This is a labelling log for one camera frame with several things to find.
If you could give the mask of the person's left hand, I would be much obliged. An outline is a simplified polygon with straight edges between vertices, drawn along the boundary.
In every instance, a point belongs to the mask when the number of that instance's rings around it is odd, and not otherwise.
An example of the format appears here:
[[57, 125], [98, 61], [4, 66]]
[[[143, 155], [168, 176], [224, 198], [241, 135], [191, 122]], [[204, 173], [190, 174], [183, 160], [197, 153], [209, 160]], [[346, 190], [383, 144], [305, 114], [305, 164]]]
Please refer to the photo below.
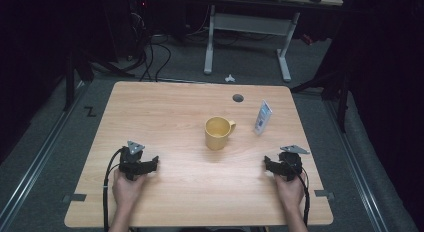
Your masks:
[[118, 210], [131, 211], [141, 195], [141, 189], [146, 175], [138, 176], [135, 180], [128, 180], [119, 169], [114, 171], [113, 195]]

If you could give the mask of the yellow mug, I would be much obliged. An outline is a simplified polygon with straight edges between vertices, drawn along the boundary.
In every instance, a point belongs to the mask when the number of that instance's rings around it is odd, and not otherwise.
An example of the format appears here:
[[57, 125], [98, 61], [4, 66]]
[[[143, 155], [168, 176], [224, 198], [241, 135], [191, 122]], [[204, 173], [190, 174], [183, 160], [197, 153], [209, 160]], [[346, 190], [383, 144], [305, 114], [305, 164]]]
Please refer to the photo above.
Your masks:
[[233, 120], [227, 120], [223, 117], [208, 119], [204, 128], [206, 146], [213, 151], [223, 149], [235, 128], [236, 123]]

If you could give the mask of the dark computer tower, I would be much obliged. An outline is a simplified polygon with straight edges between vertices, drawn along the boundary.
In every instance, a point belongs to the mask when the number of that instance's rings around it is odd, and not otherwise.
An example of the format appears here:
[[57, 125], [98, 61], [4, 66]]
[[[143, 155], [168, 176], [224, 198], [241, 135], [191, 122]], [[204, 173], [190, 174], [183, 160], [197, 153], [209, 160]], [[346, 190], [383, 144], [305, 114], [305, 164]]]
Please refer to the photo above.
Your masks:
[[142, 17], [137, 0], [103, 0], [117, 58], [129, 61], [141, 56]]

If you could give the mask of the metal floor rail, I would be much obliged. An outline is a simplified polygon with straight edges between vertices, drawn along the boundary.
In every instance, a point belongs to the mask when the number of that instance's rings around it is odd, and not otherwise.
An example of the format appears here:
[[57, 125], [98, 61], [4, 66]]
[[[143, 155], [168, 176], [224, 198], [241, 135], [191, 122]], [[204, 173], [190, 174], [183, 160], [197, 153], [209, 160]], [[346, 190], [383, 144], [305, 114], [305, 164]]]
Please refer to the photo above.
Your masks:
[[387, 224], [380, 212], [376, 203], [375, 196], [364, 176], [364, 173], [354, 155], [353, 147], [351, 146], [347, 135], [340, 129], [337, 120], [337, 112], [332, 102], [325, 102], [324, 106], [331, 117], [333, 126], [335, 127], [338, 137], [343, 145], [343, 151], [347, 160], [351, 177], [355, 183], [356, 189], [361, 198], [367, 216], [371, 222], [374, 232], [389, 232]]
[[74, 106], [88, 87], [89, 83], [79, 82], [68, 107], [64, 105], [65, 85], [56, 88], [0, 165], [0, 232], [7, 232], [47, 163]]

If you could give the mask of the person's right hand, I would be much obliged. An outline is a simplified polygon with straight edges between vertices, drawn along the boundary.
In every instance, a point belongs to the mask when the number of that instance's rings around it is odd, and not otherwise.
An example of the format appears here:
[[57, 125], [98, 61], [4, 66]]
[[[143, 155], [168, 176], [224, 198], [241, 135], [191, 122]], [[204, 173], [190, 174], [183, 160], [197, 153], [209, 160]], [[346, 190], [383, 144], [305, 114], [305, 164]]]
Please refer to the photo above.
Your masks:
[[304, 197], [303, 176], [287, 181], [281, 175], [274, 175], [274, 179], [283, 209], [285, 211], [298, 210]]

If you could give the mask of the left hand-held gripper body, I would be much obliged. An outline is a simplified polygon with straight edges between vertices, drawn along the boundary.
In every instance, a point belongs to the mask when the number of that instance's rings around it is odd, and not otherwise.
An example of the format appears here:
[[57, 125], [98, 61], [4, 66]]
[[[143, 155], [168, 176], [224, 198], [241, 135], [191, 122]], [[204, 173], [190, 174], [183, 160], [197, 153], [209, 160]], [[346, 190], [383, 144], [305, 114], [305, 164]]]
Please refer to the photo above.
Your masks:
[[120, 154], [119, 170], [128, 180], [134, 181], [136, 176], [147, 174], [146, 164], [141, 161], [144, 145], [128, 141]]

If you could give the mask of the black metal stand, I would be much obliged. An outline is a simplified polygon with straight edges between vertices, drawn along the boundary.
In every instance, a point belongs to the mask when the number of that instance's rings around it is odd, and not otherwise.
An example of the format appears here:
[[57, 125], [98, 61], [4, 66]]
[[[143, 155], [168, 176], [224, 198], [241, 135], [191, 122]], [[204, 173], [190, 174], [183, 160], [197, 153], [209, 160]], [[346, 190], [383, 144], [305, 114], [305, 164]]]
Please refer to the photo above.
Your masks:
[[66, 97], [64, 110], [68, 111], [75, 100], [75, 74], [78, 74], [82, 82], [92, 82], [94, 79], [94, 72], [90, 63], [95, 62], [105, 68], [112, 74], [122, 77], [132, 77], [126, 69], [118, 68], [111, 63], [89, 53], [80, 48], [72, 49], [67, 56], [67, 69], [65, 73], [66, 78]]
[[345, 133], [345, 116], [347, 111], [347, 100], [349, 92], [350, 76], [345, 72], [331, 72], [325, 75], [315, 76], [313, 79], [290, 89], [292, 93], [299, 93], [308, 88], [322, 88], [321, 98], [323, 100], [338, 101], [336, 110], [336, 121], [339, 129]]

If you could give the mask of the white metal frame desk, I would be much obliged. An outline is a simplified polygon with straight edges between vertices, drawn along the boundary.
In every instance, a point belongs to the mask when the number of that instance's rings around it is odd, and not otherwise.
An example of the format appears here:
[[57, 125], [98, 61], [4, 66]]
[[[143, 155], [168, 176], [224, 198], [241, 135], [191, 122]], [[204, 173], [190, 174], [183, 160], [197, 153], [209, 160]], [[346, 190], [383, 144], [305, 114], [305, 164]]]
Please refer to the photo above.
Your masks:
[[[324, 8], [341, 7], [343, 0], [254, 0], [255, 2], [288, 3], [289, 5], [318, 5]], [[234, 12], [217, 12], [214, 5], [209, 10], [208, 43], [206, 47], [204, 73], [209, 75], [213, 71], [214, 58], [214, 32], [216, 30], [253, 33], [262, 35], [282, 36], [282, 47], [276, 50], [282, 78], [285, 82], [291, 81], [286, 53], [293, 34], [297, 27], [300, 11], [295, 11], [289, 18], [264, 17], [254, 15], [241, 15]]]

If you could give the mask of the white tube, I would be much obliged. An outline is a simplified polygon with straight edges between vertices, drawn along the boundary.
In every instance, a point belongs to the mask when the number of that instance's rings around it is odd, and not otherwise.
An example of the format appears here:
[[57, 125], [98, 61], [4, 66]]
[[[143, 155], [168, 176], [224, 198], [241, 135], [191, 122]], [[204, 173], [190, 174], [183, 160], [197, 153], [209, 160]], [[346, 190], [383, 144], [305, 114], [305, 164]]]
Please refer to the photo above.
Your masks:
[[257, 135], [261, 135], [264, 132], [265, 127], [267, 126], [271, 116], [272, 116], [272, 109], [270, 108], [268, 103], [265, 100], [263, 100], [260, 106], [257, 118], [256, 118], [255, 126], [254, 126], [254, 132]]

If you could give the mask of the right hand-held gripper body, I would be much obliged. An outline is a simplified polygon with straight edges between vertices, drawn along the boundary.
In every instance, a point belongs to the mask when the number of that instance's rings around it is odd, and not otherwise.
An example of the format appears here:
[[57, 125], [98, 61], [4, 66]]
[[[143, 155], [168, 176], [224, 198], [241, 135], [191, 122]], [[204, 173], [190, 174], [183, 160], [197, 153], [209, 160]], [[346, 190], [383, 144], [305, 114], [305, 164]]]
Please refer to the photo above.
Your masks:
[[291, 181], [302, 173], [303, 164], [300, 155], [308, 155], [309, 151], [298, 145], [282, 146], [280, 150], [276, 173]]

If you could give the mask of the grey tape piece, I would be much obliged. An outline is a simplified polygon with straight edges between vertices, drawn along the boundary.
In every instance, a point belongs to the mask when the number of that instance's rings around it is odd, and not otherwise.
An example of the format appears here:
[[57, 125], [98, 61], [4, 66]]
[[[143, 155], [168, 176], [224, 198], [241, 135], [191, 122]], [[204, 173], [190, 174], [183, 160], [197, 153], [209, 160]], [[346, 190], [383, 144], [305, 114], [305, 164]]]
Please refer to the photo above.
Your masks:
[[68, 194], [62, 198], [63, 203], [70, 203], [72, 201], [84, 202], [86, 199], [86, 194]]
[[325, 197], [329, 201], [335, 198], [334, 193], [329, 192], [328, 190], [315, 190], [314, 194], [316, 197]]

